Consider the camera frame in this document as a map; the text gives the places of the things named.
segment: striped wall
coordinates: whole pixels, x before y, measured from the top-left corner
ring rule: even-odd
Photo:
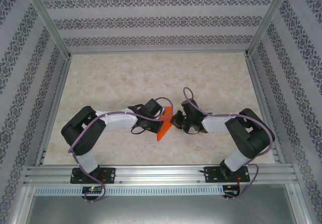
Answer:
[[[322,223],[322,0],[284,0],[253,55],[286,160]]]
[[[43,0],[71,52],[245,50],[272,0]]]
[[[29,0],[0,0],[0,223],[34,165],[64,65]]]

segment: aluminum frame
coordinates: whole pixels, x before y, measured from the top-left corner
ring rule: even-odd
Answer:
[[[57,27],[55,26],[53,19],[51,18],[49,12],[47,11],[44,2],[42,0],[30,0],[30,1],[35,7],[35,9],[37,10],[37,13],[39,14],[46,28],[48,29],[50,36],[55,41],[64,59],[67,59],[70,56],[70,52],[64,42],[63,37],[60,35]]]
[[[272,0],[271,4],[269,5],[262,21],[260,22],[260,25],[258,29],[256,30],[255,35],[253,36],[246,52],[249,55],[253,55],[254,52],[256,51],[256,48],[258,44],[260,43],[263,35],[266,32],[266,29],[268,28],[269,24],[273,20],[278,8],[282,4],[283,0]]]
[[[254,70],[254,64],[251,58],[245,54],[245,60],[248,66],[255,94],[260,106],[263,121],[272,129],[272,120],[268,114],[268,108],[265,102],[264,94],[260,88],[259,79]],[[59,91],[54,102],[53,112],[50,116],[50,123],[46,129],[46,137],[42,143],[42,149],[37,158],[37,164],[40,165],[41,157],[44,149],[47,148],[52,126],[57,113],[63,87],[68,74],[70,60],[66,64],[63,77],[59,83]],[[285,184],[289,200],[291,202],[294,215],[298,223],[312,223],[309,212],[304,201],[301,189],[297,181],[297,176],[292,164],[285,164],[283,154],[281,152],[279,142],[275,141],[272,148],[274,159],[281,164],[260,164],[259,175],[254,184]],[[103,166],[116,168],[116,176],[114,184],[106,186],[209,186],[209,185],[228,185],[236,183],[205,183],[203,170],[205,166],[217,165],[184,165],[184,166]],[[77,166],[68,165],[41,165],[29,167],[23,184],[22,193],[20,195],[18,206],[14,213],[12,223],[25,223],[31,207],[31,202],[35,192],[35,188],[44,186],[67,187],[75,186],[70,183],[70,175],[72,168]],[[256,168],[249,166],[250,178],[254,177]]]

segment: metal corner post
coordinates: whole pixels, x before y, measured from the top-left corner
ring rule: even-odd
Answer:
[[[263,121],[273,131],[274,135],[276,135],[274,124],[273,124],[272,118],[269,114],[269,109],[268,109],[268,106],[265,101],[264,92],[261,88],[259,78],[256,74],[253,60],[252,60],[252,58],[247,57],[246,55],[245,55],[245,60],[246,60],[248,71],[250,73],[250,77],[251,77],[252,84],[253,84],[254,91],[255,91],[255,95],[256,95],[256,98],[258,101],[258,105],[260,107]],[[274,143],[275,143],[275,148],[276,148],[276,152],[277,152],[280,163],[282,163],[282,164],[286,163],[284,156],[283,156],[282,148],[281,148],[281,145],[280,145],[278,139],[275,139]]]
[[[38,15],[42,19],[44,25],[46,26],[48,32],[50,33],[51,37],[55,41],[57,47],[59,48],[60,52],[63,54],[64,59],[67,59],[70,55],[68,48],[60,35],[58,29],[55,26],[54,21],[52,20],[49,12],[47,11],[45,4],[42,0],[30,0],[33,6],[35,7]]]
[[[45,132],[44,132],[44,137],[42,139],[40,149],[39,149],[39,152],[38,152],[37,160],[36,160],[36,163],[35,163],[36,166],[40,165],[43,151],[44,151],[44,149],[47,148],[47,146],[49,144],[49,139],[50,139],[50,136],[51,136],[52,129],[54,127],[54,122],[55,122],[55,118],[56,118],[56,115],[57,115],[58,106],[59,106],[59,103],[60,103],[62,92],[64,90],[65,82],[66,82],[66,79],[67,79],[71,59],[72,59],[72,57],[69,57],[69,58],[67,58],[65,60],[63,72],[62,72],[61,78],[60,78],[59,83],[58,83],[57,93],[56,93],[56,96],[55,96],[55,99],[54,99],[54,102],[53,102],[52,110],[51,110],[50,115],[49,115],[48,124],[46,126],[46,129],[45,129]]]
[[[285,186],[297,223],[313,224],[300,185],[286,184]]]
[[[13,216],[11,217],[11,220],[8,223],[23,224],[27,222],[34,193],[34,186],[23,186],[21,188],[21,192],[19,194],[19,199],[15,206]]]
[[[271,23],[272,19],[274,18],[278,8],[280,7],[283,0],[272,0],[271,4],[269,5],[255,35],[253,36],[249,47],[247,48],[246,52],[247,55],[253,55],[255,52],[258,44],[260,43],[265,31],[267,30],[269,24]]]

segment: table surface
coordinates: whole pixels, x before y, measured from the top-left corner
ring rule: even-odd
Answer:
[[[117,111],[164,96],[172,100],[176,112],[182,110],[185,86],[207,112],[237,113],[251,108],[260,116],[242,53],[74,55],[44,164],[74,164],[60,131],[82,107]],[[105,132],[93,152],[102,165],[185,165],[219,164],[235,148],[228,132],[188,135],[171,127],[160,142],[148,131],[140,135],[129,129]],[[274,158],[269,152],[254,163],[274,163]]]

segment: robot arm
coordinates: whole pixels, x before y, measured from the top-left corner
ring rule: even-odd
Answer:
[[[193,99],[189,99],[191,103],[198,107]],[[185,100],[182,104],[185,113],[178,111],[171,119],[171,123],[178,129],[183,129],[189,133],[190,128],[194,128],[197,132],[214,132],[228,131],[234,140],[237,148],[233,153],[220,163],[220,172],[229,179],[242,166],[248,164],[260,152],[269,146],[270,140],[265,130],[254,123],[242,117],[214,117],[207,116],[195,107],[189,101]],[[262,122],[262,120],[251,110],[245,108],[239,115],[247,116],[259,121],[270,132],[273,141],[275,137],[271,130]]]
[[[133,129],[142,127],[145,130],[158,133],[162,127],[162,121],[149,121],[138,116],[124,114],[123,112],[156,119],[163,114],[164,109],[154,99],[151,99],[145,105],[139,104],[130,106],[120,111],[120,113],[106,115],[95,121],[72,149],[79,164],[87,173],[92,173],[99,168],[92,148],[103,132],[118,128]],[[83,132],[84,127],[89,125],[96,117],[107,113],[108,112],[95,111],[92,107],[86,106],[62,128],[61,134],[66,142],[72,146],[78,136]]]

